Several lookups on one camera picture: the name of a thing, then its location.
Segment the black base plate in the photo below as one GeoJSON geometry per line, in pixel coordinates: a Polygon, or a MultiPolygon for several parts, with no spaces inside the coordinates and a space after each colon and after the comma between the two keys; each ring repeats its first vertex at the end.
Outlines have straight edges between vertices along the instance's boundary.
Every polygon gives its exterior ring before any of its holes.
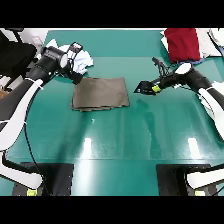
{"type": "MultiPolygon", "coordinates": [[[[184,173],[188,169],[210,168],[209,164],[157,164],[157,179],[160,196],[195,196],[195,190],[185,182],[184,173]]],[[[216,186],[208,186],[203,189],[205,196],[211,196],[217,192],[216,186]]]]}
{"type": "MultiPolygon", "coordinates": [[[[34,163],[21,163],[22,166],[37,171],[34,163]]],[[[38,168],[44,174],[48,191],[53,196],[69,196],[71,195],[71,185],[73,177],[73,164],[64,163],[37,163],[38,168]]],[[[12,196],[27,196],[28,188],[15,183],[12,196]]],[[[47,196],[43,183],[37,189],[37,196],[47,196]]]]}

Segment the yellow sticker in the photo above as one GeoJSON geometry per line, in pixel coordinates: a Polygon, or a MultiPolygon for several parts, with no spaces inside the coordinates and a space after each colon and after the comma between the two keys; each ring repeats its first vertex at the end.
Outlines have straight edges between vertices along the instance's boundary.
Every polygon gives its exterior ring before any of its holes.
{"type": "Polygon", "coordinates": [[[32,190],[32,189],[29,189],[27,190],[27,196],[37,196],[37,189],[36,190],[32,190]]]}
{"type": "Polygon", "coordinates": [[[160,88],[159,88],[159,86],[153,86],[152,87],[152,90],[155,92],[155,93],[158,93],[158,92],[160,92],[160,88]]]}
{"type": "Polygon", "coordinates": [[[195,193],[196,196],[205,196],[204,191],[195,191],[194,193],[195,193]]]}

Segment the teal tabletop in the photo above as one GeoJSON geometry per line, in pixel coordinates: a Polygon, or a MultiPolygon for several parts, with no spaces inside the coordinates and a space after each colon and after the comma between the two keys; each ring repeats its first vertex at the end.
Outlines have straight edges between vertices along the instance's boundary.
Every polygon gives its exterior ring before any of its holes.
{"type": "MultiPolygon", "coordinates": [[[[152,57],[169,65],[159,31],[50,31],[45,44],[82,44],[94,60],[85,76],[124,77],[130,106],[79,112],[70,108],[74,84],[57,77],[37,94],[27,131],[37,162],[74,164],[72,195],[159,195],[156,164],[224,163],[224,143],[195,93],[169,88],[157,96],[134,94],[142,80],[159,76],[152,57]],[[192,147],[191,140],[197,143],[192,147]]],[[[196,66],[221,82],[224,63],[208,58],[196,66]]],[[[32,162],[21,132],[8,151],[14,162],[32,162]]],[[[0,195],[13,183],[0,179],[0,195]]]]}

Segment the office chair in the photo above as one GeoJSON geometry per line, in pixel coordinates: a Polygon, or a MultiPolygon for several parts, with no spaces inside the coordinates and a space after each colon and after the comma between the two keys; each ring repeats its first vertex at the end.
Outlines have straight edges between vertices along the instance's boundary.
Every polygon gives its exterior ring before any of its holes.
{"type": "Polygon", "coordinates": [[[34,45],[23,43],[18,32],[24,28],[5,28],[14,33],[18,42],[9,41],[9,39],[0,31],[0,75],[10,77],[11,79],[3,87],[3,90],[9,90],[7,87],[14,82],[20,75],[24,79],[26,72],[29,72],[29,64],[35,58],[37,49],[34,45]]]}

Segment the red cloth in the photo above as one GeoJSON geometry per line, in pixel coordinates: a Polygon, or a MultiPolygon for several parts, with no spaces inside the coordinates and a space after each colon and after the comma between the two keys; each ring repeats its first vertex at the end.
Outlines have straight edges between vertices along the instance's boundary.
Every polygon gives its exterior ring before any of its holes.
{"type": "Polygon", "coordinates": [[[164,32],[170,62],[200,60],[198,37],[195,28],[167,28],[164,32]]]}

